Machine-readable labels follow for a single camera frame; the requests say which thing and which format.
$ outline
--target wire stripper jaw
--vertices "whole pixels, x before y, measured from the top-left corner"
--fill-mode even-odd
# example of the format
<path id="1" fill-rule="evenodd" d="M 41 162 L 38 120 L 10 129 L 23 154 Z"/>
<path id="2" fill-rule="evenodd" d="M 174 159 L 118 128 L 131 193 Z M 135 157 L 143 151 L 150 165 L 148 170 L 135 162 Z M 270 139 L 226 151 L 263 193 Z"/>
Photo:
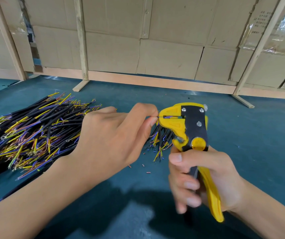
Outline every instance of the wire stripper jaw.
<path id="1" fill-rule="evenodd" d="M 175 104 L 159 113 L 159 124 L 175 133 L 177 138 L 173 139 L 172 142 L 181 152 L 190 149 L 208 151 L 208 117 L 205 115 L 206 110 L 206 105 L 198 103 Z M 207 190 L 211 214 L 218 222 L 223 222 L 224 216 L 221 211 L 220 196 L 211 178 L 210 170 L 204 167 L 192 167 L 189 174 L 197 178 L 198 171 Z"/>

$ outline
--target hand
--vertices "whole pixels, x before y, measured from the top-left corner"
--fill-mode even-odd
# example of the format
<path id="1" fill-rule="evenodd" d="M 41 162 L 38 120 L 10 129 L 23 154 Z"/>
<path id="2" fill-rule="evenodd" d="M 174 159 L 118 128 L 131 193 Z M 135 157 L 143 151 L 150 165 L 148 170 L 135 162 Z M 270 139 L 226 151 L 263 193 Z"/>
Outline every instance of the hand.
<path id="1" fill-rule="evenodd" d="M 129 113 L 117 113 L 114 107 L 90 112 L 75 150 L 53 166 L 76 177 L 85 193 L 137 160 L 157 116 L 154 105 L 142 103 Z"/>
<path id="2" fill-rule="evenodd" d="M 169 183 L 178 213 L 185 213 L 186 205 L 208 205 L 203 182 L 186 174 L 194 166 L 210 169 L 212 180 L 219 191 L 222 211 L 236 212 L 244 204 L 245 182 L 226 153 L 218 152 L 212 147 L 209 147 L 208 152 L 188 150 L 181 153 L 173 147 L 169 155 Z"/>

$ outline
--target yellow round label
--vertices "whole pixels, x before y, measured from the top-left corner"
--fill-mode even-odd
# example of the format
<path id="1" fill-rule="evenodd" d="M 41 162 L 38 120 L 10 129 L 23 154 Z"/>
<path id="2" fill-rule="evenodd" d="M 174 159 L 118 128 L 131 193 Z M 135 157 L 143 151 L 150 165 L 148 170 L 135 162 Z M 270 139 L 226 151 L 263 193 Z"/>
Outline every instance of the yellow round label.
<path id="1" fill-rule="evenodd" d="M 192 149 L 203 151 L 207 146 L 206 141 L 203 138 L 196 137 L 191 141 Z"/>

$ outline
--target person's right hand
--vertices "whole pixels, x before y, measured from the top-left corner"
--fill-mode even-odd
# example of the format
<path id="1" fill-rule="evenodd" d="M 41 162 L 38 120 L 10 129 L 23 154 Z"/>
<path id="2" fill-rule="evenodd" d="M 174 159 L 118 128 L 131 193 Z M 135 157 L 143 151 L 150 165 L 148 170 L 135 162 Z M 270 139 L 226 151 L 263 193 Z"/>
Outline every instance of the person's right hand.
<path id="1" fill-rule="evenodd" d="M 173 147 L 169 155 L 169 184 L 176 202 L 178 213 L 185 213 L 187 205 L 198 207 L 208 205 L 206 188 L 202 181 L 186 174 L 191 167 L 201 166 L 210 170 L 221 199 L 222 211 L 236 212 L 245 198 L 245 183 L 239 175 L 230 157 L 209 147 L 207 152 L 188 150 L 180 152 Z"/>

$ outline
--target wooden strip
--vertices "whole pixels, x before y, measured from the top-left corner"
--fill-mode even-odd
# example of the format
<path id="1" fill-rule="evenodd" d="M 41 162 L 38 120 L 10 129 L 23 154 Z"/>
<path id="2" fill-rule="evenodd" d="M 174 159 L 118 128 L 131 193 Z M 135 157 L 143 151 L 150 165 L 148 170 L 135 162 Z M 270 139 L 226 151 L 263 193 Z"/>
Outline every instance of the wooden strip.
<path id="1" fill-rule="evenodd" d="M 250 102 L 244 100 L 242 97 L 240 96 L 235 96 L 232 95 L 233 98 L 235 98 L 236 100 L 240 101 L 242 104 L 244 104 L 245 106 L 249 107 L 249 108 L 254 108 L 254 105 L 252 105 Z"/>
<path id="2" fill-rule="evenodd" d="M 73 91 L 79 92 L 84 86 L 89 82 L 89 80 L 82 80 L 78 85 L 73 88 Z"/>
<path id="3" fill-rule="evenodd" d="M 84 13 L 82 7 L 82 0 L 74 0 L 75 12 L 76 12 L 76 23 L 77 33 L 79 40 L 79 51 L 81 55 L 81 70 L 83 80 L 88 79 L 88 60 L 87 60 L 87 48 L 86 48 L 86 32 L 84 25 Z"/>
<path id="4" fill-rule="evenodd" d="M 19 80 L 15 69 L 0 69 L 0 79 Z"/>
<path id="5" fill-rule="evenodd" d="M 44 67 L 43 72 L 34 72 L 34 74 L 82 79 L 81 70 L 77 69 Z M 91 80 L 96 80 L 96 81 L 161 87 L 161 88 L 170 88 L 170 89 L 213 92 L 213 93 L 222 93 L 222 94 L 233 94 L 236 88 L 235 86 L 232 85 L 200 83 L 200 82 L 185 81 L 185 80 L 170 80 L 170 79 L 162 79 L 162 78 L 154 78 L 146 76 L 134 76 L 134 75 L 100 72 L 100 71 L 88 71 L 88 74 Z M 254 89 L 247 87 L 243 87 L 241 89 L 240 95 L 285 99 L 285 92 L 283 91 L 262 90 L 262 89 Z"/>
<path id="6" fill-rule="evenodd" d="M 239 95 L 241 88 L 244 86 L 246 80 L 248 79 L 248 77 L 249 77 L 256 61 L 258 60 L 265 43 L 267 42 L 269 36 L 271 35 L 271 32 L 272 32 L 274 26 L 276 25 L 276 22 L 278 21 L 284 7 L 285 7 L 285 0 L 280 0 L 278 6 L 276 7 L 276 10 L 274 11 L 274 14 L 272 15 L 272 18 L 271 18 L 267 28 L 264 31 L 264 34 L 262 35 L 262 37 L 260 39 L 258 46 L 256 47 L 256 49 L 255 49 L 255 51 L 254 51 L 254 53 L 253 53 L 253 55 L 249 61 L 248 66 L 246 67 L 246 69 L 245 69 L 245 71 L 244 71 L 244 73 L 243 73 L 234 93 L 233 93 L 235 96 Z"/>
<path id="7" fill-rule="evenodd" d="M 140 32 L 141 39 L 149 38 L 152 2 L 153 0 L 143 0 L 142 23 Z"/>
<path id="8" fill-rule="evenodd" d="M 17 71 L 17 75 L 19 77 L 19 80 L 27 80 L 26 73 L 23 69 L 23 66 L 21 64 L 21 60 L 18 56 L 18 52 L 16 50 L 16 46 L 14 44 L 13 37 L 11 35 L 11 32 L 9 31 L 8 25 L 5 20 L 4 13 L 2 11 L 1 5 L 0 5 L 0 30 L 3 35 L 3 38 L 5 40 L 6 46 L 8 48 L 8 51 L 12 57 L 15 69 Z"/>

